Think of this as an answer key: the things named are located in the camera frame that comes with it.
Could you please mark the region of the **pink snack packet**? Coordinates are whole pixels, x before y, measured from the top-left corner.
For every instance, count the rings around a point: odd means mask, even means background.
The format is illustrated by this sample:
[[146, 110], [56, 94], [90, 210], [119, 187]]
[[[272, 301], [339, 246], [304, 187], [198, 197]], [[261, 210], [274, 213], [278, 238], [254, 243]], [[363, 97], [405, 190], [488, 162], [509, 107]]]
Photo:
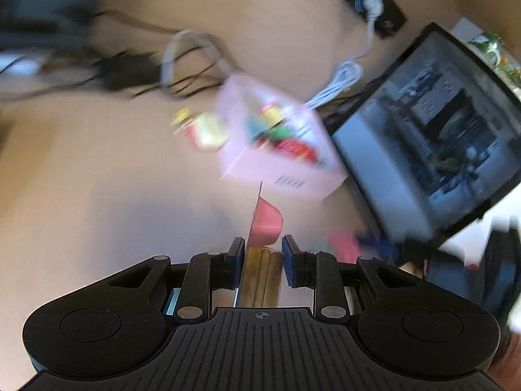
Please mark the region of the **pink snack packet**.
[[284, 256], [274, 245], [283, 225], [281, 212], [262, 197], [261, 184], [246, 241], [246, 258], [235, 307], [270, 309], [278, 306]]

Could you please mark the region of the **red round toy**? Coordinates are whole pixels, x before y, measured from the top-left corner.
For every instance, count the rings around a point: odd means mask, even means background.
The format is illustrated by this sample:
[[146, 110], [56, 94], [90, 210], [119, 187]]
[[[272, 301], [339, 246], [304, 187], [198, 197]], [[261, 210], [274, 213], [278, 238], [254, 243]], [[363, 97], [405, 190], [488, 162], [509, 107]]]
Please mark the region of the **red round toy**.
[[288, 138], [282, 141], [273, 141], [262, 138], [258, 141], [259, 149], [305, 163], [318, 163], [317, 151], [301, 140]]

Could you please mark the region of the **pink cardboard box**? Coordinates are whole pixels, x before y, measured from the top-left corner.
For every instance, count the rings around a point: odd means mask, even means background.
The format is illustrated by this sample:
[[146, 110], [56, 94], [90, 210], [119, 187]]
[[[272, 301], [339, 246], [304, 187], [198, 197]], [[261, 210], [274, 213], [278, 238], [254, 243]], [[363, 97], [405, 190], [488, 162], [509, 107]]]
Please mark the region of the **pink cardboard box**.
[[289, 94], [235, 73], [218, 93], [216, 112], [230, 131], [219, 150], [222, 179], [325, 199], [347, 178], [318, 115]]

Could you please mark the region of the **gold bell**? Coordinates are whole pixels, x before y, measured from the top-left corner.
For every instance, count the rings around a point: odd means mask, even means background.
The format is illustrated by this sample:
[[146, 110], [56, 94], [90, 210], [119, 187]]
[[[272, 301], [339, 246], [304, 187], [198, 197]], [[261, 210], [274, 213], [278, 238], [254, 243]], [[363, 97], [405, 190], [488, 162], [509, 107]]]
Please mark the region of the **gold bell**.
[[170, 123], [170, 126], [173, 128], [173, 133], [176, 134], [177, 132], [186, 129], [186, 127], [188, 127], [193, 121], [193, 118], [193, 112], [188, 107], [176, 111], [173, 114]]

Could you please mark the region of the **black power adapter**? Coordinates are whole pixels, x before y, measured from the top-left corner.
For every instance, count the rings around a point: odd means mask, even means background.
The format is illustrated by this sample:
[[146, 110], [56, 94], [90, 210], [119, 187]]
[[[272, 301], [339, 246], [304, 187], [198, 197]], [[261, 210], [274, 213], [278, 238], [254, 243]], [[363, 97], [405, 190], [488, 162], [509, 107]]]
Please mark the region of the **black power adapter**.
[[121, 91], [132, 87], [156, 84], [160, 79], [161, 67], [152, 53], [133, 54], [122, 51], [111, 57], [103, 57], [93, 66], [96, 78], [104, 89]]

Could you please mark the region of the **dark computer monitor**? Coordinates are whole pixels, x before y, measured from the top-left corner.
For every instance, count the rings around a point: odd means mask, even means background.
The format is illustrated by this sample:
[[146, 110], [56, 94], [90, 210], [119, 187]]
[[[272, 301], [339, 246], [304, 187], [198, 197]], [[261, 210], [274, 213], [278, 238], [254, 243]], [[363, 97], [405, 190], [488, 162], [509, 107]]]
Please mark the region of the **dark computer monitor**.
[[102, 0], [1, 0], [1, 49], [82, 51]]

